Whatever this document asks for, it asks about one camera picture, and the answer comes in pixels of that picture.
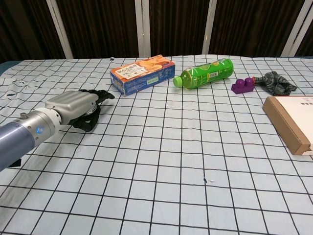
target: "brown curtain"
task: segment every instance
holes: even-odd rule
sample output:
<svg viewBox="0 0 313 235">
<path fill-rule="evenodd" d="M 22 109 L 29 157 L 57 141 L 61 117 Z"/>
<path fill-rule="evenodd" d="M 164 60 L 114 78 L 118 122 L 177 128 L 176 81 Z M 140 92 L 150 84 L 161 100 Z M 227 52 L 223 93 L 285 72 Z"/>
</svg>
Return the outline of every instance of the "brown curtain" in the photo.
<svg viewBox="0 0 313 235">
<path fill-rule="evenodd" d="M 311 22 L 295 56 L 313 56 L 313 22 Z"/>
<path fill-rule="evenodd" d="M 74 58 L 138 57 L 134 0 L 57 0 Z"/>
<path fill-rule="evenodd" d="M 280 56 L 304 0 L 218 0 L 209 54 Z"/>
<path fill-rule="evenodd" d="M 151 55 L 202 53 L 209 0 L 149 0 Z"/>
<path fill-rule="evenodd" d="M 45 0 L 1 0 L 0 19 L 0 63 L 64 58 Z"/>
</svg>

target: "white tablecloth with black grid lines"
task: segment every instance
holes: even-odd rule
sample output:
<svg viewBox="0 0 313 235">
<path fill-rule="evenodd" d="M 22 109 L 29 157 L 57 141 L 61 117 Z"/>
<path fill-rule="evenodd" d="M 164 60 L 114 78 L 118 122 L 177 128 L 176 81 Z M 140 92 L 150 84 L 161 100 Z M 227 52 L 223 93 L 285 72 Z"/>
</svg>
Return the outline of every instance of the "white tablecloth with black grid lines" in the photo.
<svg viewBox="0 0 313 235">
<path fill-rule="evenodd" d="M 170 57 L 176 75 L 229 56 Z M 107 90 L 90 133 L 63 126 L 0 172 L 0 233 L 311 235 L 313 158 L 293 156 L 238 78 L 277 71 L 313 94 L 313 59 L 230 56 L 229 79 L 187 90 L 172 80 L 123 97 L 110 69 L 140 58 L 27 60 L 0 77 L 0 125 L 68 90 Z"/>
</svg>

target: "purple building block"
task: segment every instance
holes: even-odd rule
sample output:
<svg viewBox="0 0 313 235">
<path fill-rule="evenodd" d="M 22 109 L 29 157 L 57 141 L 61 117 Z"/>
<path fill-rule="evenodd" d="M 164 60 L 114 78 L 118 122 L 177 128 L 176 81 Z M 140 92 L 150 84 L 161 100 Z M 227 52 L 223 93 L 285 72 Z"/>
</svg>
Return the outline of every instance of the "purple building block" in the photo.
<svg viewBox="0 0 313 235">
<path fill-rule="evenodd" d="M 245 80 L 238 79 L 235 84 L 231 86 L 231 90 L 236 94 L 251 92 L 254 89 L 253 79 L 247 77 Z"/>
</svg>

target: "gray cloth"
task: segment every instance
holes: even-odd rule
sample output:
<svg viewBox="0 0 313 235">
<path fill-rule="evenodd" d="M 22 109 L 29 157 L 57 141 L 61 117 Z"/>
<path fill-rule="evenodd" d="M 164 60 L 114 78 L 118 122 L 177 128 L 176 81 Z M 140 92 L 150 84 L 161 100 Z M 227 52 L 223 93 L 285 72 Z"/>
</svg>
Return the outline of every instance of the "gray cloth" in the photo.
<svg viewBox="0 0 313 235">
<path fill-rule="evenodd" d="M 266 73 L 264 77 L 254 77 L 254 79 L 255 85 L 266 86 L 272 95 L 290 95 L 292 91 L 297 89 L 296 86 L 275 71 Z"/>
</svg>

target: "cardboard box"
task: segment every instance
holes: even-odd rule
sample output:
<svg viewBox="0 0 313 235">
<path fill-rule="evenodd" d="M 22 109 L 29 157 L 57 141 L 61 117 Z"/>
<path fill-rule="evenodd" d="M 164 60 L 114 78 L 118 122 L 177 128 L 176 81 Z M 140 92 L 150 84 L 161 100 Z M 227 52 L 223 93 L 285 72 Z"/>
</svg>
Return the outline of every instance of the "cardboard box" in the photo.
<svg viewBox="0 0 313 235">
<path fill-rule="evenodd" d="M 175 76 L 174 62 L 157 55 L 110 71 L 112 84 L 130 95 Z"/>
<path fill-rule="evenodd" d="M 270 96 L 263 109 L 292 154 L 313 155 L 313 96 Z"/>
</svg>

